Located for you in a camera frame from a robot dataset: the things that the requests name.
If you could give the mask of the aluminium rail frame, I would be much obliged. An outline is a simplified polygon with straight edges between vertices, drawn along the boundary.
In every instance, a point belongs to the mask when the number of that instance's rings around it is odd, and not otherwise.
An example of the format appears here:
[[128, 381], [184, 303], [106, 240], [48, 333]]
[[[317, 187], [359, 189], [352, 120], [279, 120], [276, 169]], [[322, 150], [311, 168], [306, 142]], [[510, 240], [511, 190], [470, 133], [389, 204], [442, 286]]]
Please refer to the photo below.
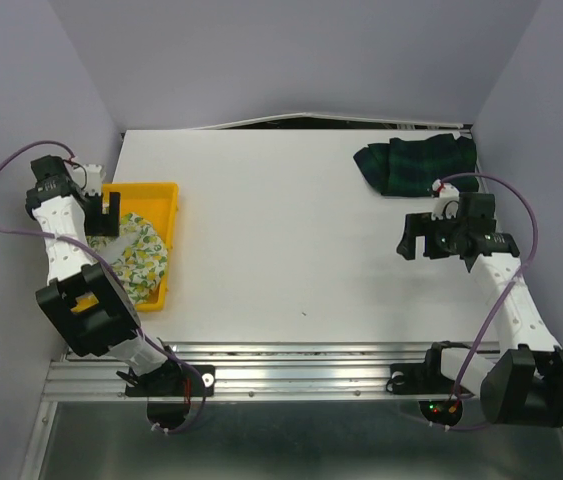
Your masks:
[[195, 427], [151, 428], [119, 364], [51, 364], [25, 479], [563, 479], [563, 428], [426, 425], [414, 397], [386, 390], [421, 343], [184, 344], [215, 390]]

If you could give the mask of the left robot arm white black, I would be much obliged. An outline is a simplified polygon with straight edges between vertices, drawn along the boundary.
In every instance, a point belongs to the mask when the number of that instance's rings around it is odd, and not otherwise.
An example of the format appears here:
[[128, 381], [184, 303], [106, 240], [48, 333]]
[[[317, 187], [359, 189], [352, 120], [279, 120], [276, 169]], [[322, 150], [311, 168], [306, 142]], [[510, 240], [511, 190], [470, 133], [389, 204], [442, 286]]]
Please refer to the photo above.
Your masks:
[[101, 181], [98, 165], [79, 168], [47, 155], [32, 161], [35, 186], [25, 207], [40, 227], [48, 259], [37, 304], [80, 356], [127, 365], [118, 375], [135, 397], [174, 396], [188, 388], [182, 366], [154, 347], [139, 311], [165, 299], [175, 184]]

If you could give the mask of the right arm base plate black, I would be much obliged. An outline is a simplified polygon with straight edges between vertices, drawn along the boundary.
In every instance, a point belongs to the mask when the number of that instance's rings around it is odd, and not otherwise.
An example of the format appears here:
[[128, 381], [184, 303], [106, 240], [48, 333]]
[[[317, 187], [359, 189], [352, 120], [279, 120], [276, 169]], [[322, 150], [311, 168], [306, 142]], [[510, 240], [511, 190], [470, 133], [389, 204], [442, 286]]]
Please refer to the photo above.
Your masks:
[[[445, 395], [455, 393], [460, 364], [449, 366], [426, 363], [394, 363], [390, 365], [390, 391], [395, 395]], [[461, 394], [478, 395], [487, 373], [469, 367], [463, 374]]]

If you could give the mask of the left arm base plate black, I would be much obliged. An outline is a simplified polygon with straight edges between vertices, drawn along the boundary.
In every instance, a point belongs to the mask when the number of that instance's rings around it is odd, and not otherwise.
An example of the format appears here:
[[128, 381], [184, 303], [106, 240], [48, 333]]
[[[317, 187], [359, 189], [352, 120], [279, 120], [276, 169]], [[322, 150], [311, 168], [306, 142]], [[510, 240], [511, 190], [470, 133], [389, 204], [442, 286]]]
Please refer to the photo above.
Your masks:
[[193, 365], [198, 375], [188, 369], [166, 371], [164, 368], [143, 376], [132, 370], [117, 371], [125, 382], [124, 395], [130, 398], [201, 397], [214, 395], [216, 368], [214, 365]]

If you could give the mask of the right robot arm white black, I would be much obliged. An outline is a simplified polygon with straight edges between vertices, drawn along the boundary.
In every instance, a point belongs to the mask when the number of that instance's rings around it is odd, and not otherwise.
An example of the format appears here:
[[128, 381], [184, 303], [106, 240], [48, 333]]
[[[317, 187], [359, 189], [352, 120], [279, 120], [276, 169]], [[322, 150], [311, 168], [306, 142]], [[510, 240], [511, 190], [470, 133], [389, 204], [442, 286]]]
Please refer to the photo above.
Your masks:
[[423, 396], [424, 418], [446, 429], [457, 426], [468, 398], [490, 424], [562, 427], [563, 348], [532, 299], [513, 237], [496, 229], [494, 196], [447, 183], [433, 190], [433, 211], [407, 215], [397, 252], [414, 259], [422, 238], [424, 257], [465, 263], [490, 307], [486, 324], [496, 330], [500, 356], [492, 361], [476, 344], [435, 342], [422, 362], [391, 366], [387, 392]]

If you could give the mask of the lemon print skirt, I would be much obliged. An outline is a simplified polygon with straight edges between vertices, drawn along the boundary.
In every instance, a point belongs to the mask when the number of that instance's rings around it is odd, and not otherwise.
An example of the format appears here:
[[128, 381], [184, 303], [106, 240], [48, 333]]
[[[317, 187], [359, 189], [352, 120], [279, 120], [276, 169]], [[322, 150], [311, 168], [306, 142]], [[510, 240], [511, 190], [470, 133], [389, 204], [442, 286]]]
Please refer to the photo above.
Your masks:
[[136, 213], [128, 213], [120, 218], [117, 237], [89, 236], [87, 242], [112, 267], [132, 303], [147, 303], [168, 264], [166, 244], [153, 224]]

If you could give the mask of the yellow plastic tray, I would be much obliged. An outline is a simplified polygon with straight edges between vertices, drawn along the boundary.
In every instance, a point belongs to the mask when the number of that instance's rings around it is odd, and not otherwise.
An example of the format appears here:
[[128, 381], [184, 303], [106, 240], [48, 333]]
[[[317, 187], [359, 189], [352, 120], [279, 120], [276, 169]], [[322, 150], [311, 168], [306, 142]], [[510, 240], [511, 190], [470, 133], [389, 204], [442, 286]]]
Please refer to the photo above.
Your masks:
[[165, 276], [157, 291], [150, 295], [145, 304], [135, 305], [140, 312], [159, 311], [164, 307], [167, 294], [169, 260], [173, 248], [175, 217], [177, 213], [178, 186], [175, 183], [113, 183], [102, 186], [102, 193], [108, 203], [110, 192], [121, 194], [120, 218], [136, 213], [151, 222], [158, 235], [165, 242], [168, 264]]

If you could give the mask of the dark green plaid skirt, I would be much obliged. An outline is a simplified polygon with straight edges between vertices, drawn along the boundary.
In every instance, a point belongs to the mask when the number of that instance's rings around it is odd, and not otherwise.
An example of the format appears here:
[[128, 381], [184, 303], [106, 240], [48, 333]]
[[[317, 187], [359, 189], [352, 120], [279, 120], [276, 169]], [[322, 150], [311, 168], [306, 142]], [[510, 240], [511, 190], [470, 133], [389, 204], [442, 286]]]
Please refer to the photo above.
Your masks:
[[476, 170], [477, 150], [465, 136], [438, 134], [425, 140], [392, 138], [372, 143], [353, 155], [370, 188], [383, 197], [427, 197], [432, 184]]

